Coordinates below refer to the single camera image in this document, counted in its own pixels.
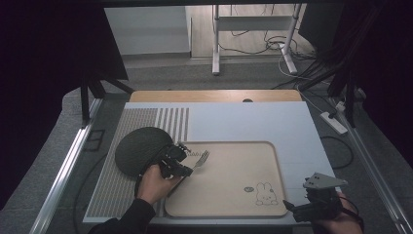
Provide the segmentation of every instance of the sleeve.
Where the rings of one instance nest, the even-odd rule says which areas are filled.
[[[152,206],[135,199],[120,220],[111,218],[94,226],[89,234],[140,234],[144,233],[149,221],[155,216]]]

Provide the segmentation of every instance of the fork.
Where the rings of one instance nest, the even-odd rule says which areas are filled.
[[[195,163],[195,166],[192,168],[192,170],[195,170],[196,168],[201,167],[204,162],[207,160],[207,157],[209,156],[209,151],[205,151],[202,155],[201,158]],[[172,193],[176,190],[176,188],[179,186],[179,184],[181,184],[183,182],[183,180],[186,178],[184,177],[181,181],[179,181],[175,187],[170,191],[170,193],[168,194],[168,197],[170,197],[170,195],[172,195]]]

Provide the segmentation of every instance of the human hand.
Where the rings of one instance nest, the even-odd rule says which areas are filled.
[[[341,192],[337,192],[339,197],[346,198]],[[354,207],[346,200],[341,199],[343,207],[349,211],[355,212]],[[340,213],[331,220],[317,220],[315,224],[324,227],[329,234],[362,234],[362,230],[358,222],[348,214]]]
[[[153,205],[166,197],[180,180],[180,176],[174,176],[171,179],[162,178],[159,165],[152,165],[143,175],[136,198],[140,198]]]

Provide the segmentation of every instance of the wooden board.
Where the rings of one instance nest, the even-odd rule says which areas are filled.
[[[192,153],[182,162],[193,167],[165,202],[175,217],[281,216],[286,209],[276,148],[268,141],[186,142]]]
[[[301,101],[295,90],[136,91],[130,102]]]

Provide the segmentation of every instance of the grid pattern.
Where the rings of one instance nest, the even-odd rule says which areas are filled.
[[[185,141],[188,118],[189,108],[124,109],[84,222],[121,217],[131,205],[135,180],[122,174],[115,164],[116,147],[122,138],[139,128],[157,127],[166,131],[174,142]]]

